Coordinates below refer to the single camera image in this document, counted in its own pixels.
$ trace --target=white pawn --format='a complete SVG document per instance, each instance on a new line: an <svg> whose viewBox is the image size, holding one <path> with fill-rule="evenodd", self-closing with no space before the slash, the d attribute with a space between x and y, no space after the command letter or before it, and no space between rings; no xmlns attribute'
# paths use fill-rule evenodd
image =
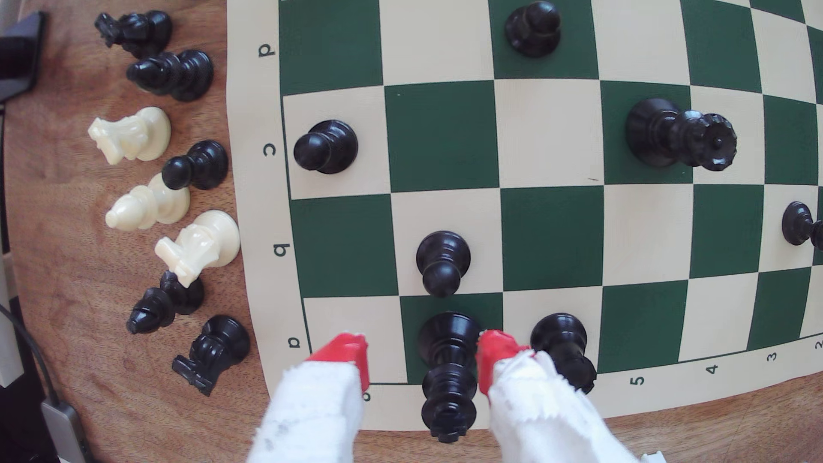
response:
<svg viewBox="0 0 823 463"><path fill-rule="evenodd" d="M227 213L206 211L194 223L180 230L172 241L163 236L155 246L155 254L163 259L178 281L188 288L207 267L222 267L240 250L240 230Z"/></svg>
<svg viewBox="0 0 823 463"><path fill-rule="evenodd" d="M169 146L171 123L162 109L149 106L116 122L96 118L89 137L112 166L124 157L129 161L153 161Z"/></svg>
<svg viewBox="0 0 823 463"><path fill-rule="evenodd" d="M121 196L105 214L105 224L124 232L146 230L155 224L175 223L188 212L191 194L188 188L170 189L162 174L148 185L138 185Z"/></svg>

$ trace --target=black cable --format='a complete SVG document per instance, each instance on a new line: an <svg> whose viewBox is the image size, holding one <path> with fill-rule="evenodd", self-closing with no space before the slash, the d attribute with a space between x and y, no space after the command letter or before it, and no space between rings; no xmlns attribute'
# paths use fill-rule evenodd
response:
<svg viewBox="0 0 823 463"><path fill-rule="evenodd" d="M29 334L29 331L23 326L23 323L17 319L8 309L2 305L0 305L0 313L6 316L8 320L14 325L17 329L17 332L20 333L20 336L29 344L29 348L31 349L31 353L34 354L37 363L40 365L40 370L43 372L43 378L46 380L46 389L49 390L49 402L52 403L53 406L57 407L60 405L60 400L57 398L57 392L54 390L54 384L51 382L51 377L49 377L49 370L46 370L46 364L43 362L43 356L40 355L40 348L37 347L37 343Z"/></svg>

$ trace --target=black chess piece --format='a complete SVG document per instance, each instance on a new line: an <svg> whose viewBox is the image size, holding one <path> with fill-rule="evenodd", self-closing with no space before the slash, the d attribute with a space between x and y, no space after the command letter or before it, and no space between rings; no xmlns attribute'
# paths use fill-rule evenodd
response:
<svg viewBox="0 0 823 463"><path fill-rule="evenodd" d="M737 153L737 134L722 115L680 110L663 98L643 100L631 109L625 137L635 156L655 167L680 161L722 171Z"/></svg>
<svg viewBox="0 0 823 463"><path fill-rule="evenodd" d="M226 149L214 140L194 143L183 156L169 159L160 172L165 186L181 189L189 185L197 189L218 186L229 173Z"/></svg>
<svg viewBox="0 0 823 463"><path fill-rule="evenodd" d="M155 95L194 101L212 84L214 66L208 55L189 49L181 54L160 53L132 64L126 78Z"/></svg>
<svg viewBox="0 0 823 463"><path fill-rule="evenodd" d="M230 316L213 316L203 325L202 333L192 342L188 358L178 355L171 369L208 396L217 377L229 367L242 362L249 354L249 332Z"/></svg>
<svg viewBox="0 0 823 463"><path fill-rule="evenodd" d="M307 171L337 174L357 157L357 136L345 122L324 120L295 143L295 161Z"/></svg>
<svg viewBox="0 0 823 463"><path fill-rule="evenodd" d="M134 58L144 59L163 51L171 38L171 18L164 12L151 10L145 15L131 13L114 19L101 13L95 20L105 46L122 45Z"/></svg>
<svg viewBox="0 0 823 463"><path fill-rule="evenodd" d="M200 278L186 288L177 281L177 275L166 270L160 277L160 287L148 288L134 305L126 330L131 334L153 333L161 326L171 325L174 314L194 313L202 305L204 296Z"/></svg>
<svg viewBox="0 0 823 463"><path fill-rule="evenodd" d="M811 238L811 244L823 250L823 221L811 220L809 207L800 201L793 201L783 212L783 237L799 246Z"/></svg>
<svg viewBox="0 0 823 463"><path fill-rule="evenodd" d="M423 275L423 287L434 297L454 294L471 262L468 244L453 231L435 231L417 247L417 269Z"/></svg>
<svg viewBox="0 0 823 463"><path fill-rule="evenodd" d="M534 325L529 343L535 351L546 351L555 363L555 369L576 390L588 394L594 388L597 371L586 353L586 329L577 317L555 313Z"/></svg>
<svg viewBox="0 0 823 463"><path fill-rule="evenodd" d="M520 7L506 19L506 39L531 58L555 51L560 43L560 13L549 2L539 0Z"/></svg>
<svg viewBox="0 0 823 463"><path fill-rule="evenodd" d="M457 312L439 313L420 328L417 352L429 366L423 378L423 423L440 442L456 442L477 417L472 374L481 327Z"/></svg>

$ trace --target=wooden table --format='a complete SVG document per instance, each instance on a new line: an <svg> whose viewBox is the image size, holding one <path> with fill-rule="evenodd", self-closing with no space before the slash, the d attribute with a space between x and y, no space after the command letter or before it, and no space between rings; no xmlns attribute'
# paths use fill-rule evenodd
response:
<svg viewBox="0 0 823 463"><path fill-rule="evenodd" d="M106 49L96 15L150 9L174 21L169 50L199 48L216 65L211 90L179 103L139 91L125 78L133 61ZM7 105L5 169L8 227L26 324L40 342L59 393L81 415L102 461L243 461L268 395L256 348L204 397L171 371L202 324L217 313L251 327L242 254L209 269L207 303L149 335L130 335L125 320L164 270L153 248L176 237L199 213L236 216L234 182L192 191L182 222L122 232L103 216L118 196L145 184L169 155L109 166L86 129L100 116L119 119L157 105L172 121L169 153L214 138L228 146L226 2L146 0L26 2L23 14L49 14L40 81ZM823 461L823 373L707 404L607 420L634 453L663 450L668 461ZM498 461L487 431L453 445L426 433L362 432L357 461Z"/></svg>

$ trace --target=chess piece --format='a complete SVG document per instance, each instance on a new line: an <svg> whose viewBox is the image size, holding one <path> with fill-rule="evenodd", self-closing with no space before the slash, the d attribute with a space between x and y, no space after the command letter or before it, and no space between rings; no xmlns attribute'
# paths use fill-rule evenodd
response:
<svg viewBox="0 0 823 463"><path fill-rule="evenodd" d="M153 333L161 326L171 325L174 314L194 313L202 305L204 296L200 278L185 288L177 280L177 275L166 270L160 277L160 287L148 288L134 305L126 321L126 330L131 334Z"/></svg>
<svg viewBox="0 0 823 463"><path fill-rule="evenodd" d="M230 316L213 316L203 325L201 334L192 342L188 358L178 355L171 369L188 383L209 396L217 377L249 355L249 332Z"/></svg>
<svg viewBox="0 0 823 463"><path fill-rule="evenodd" d="M566 313L551 314L534 325L529 343L535 351L545 351L555 363L555 369L576 390L588 394L594 388L597 371L584 357L586 329L577 317Z"/></svg>
<svg viewBox="0 0 823 463"><path fill-rule="evenodd" d="M468 244L453 231L435 231L417 247L417 269L423 275L423 287L434 297L454 294L471 262Z"/></svg>
<svg viewBox="0 0 823 463"><path fill-rule="evenodd" d="M481 328L457 312L439 313L420 328L417 352L429 366L423 378L423 423L440 442L456 442L477 417L472 374Z"/></svg>
<svg viewBox="0 0 823 463"><path fill-rule="evenodd" d="M538 0L514 10L506 19L505 31L514 49L540 58L555 51L560 43L560 13L551 3Z"/></svg>
<svg viewBox="0 0 823 463"><path fill-rule="evenodd" d="M357 136L348 124L324 120L295 143L295 161L307 171L337 174L357 157Z"/></svg>
<svg viewBox="0 0 823 463"><path fill-rule="evenodd" d="M214 66L208 55L190 49L181 54L160 53L132 64L126 78L155 95L194 101L212 84Z"/></svg>
<svg viewBox="0 0 823 463"><path fill-rule="evenodd" d="M146 230L155 224L175 223L188 212L188 188L169 189L160 174L148 185L138 185L121 196L105 214L105 224L124 232Z"/></svg>
<svg viewBox="0 0 823 463"><path fill-rule="evenodd" d="M625 120L625 136L635 156L655 167L680 161L722 171L737 153L737 135L722 115L680 110L663 98L636 104Z"/></svg>
<svg viewBox="0 0 823 463"><path fill-rule="evenodd" d="M218 186L229 173L226 149L214 140L194 143L184 156L175 156L163 166L163 183L171 189L189 185L197 189Z"/></svg>
<svg viewBox="0 0 823 463"><path fill-rule="evenodd" d="M171 123L162 109L149 106L116 122L96 118L88 130L106 161L154 161L165 152L171 138Z"/></svg>
<svg viewBox="0 0 823 463"><path fill-rule="evenodd" d="M793 201L783 212L783 237L789 243L799 246L811 238L811 244L823 250L823 221L811 220L809 207L800 201Z"/></svg>
<svg viewBox="0 0 823 463"><path fill-rule="evenodd" d="M122 45L134 58L144 59L165 49L171 38L171 18L164 12L151 10L145 15L131 13L114 19L101 13L95 28L105 39L105 46Z"/></svg>
<svg viewBox="0 0 823 463"><path fill-rule="evenodd" d="M208 267L229 264L240 250L240 231L237 222L227 213L206 211L194 222L180 230L177 240L163 236L155 246L155 254L185 288Z"/></svg>

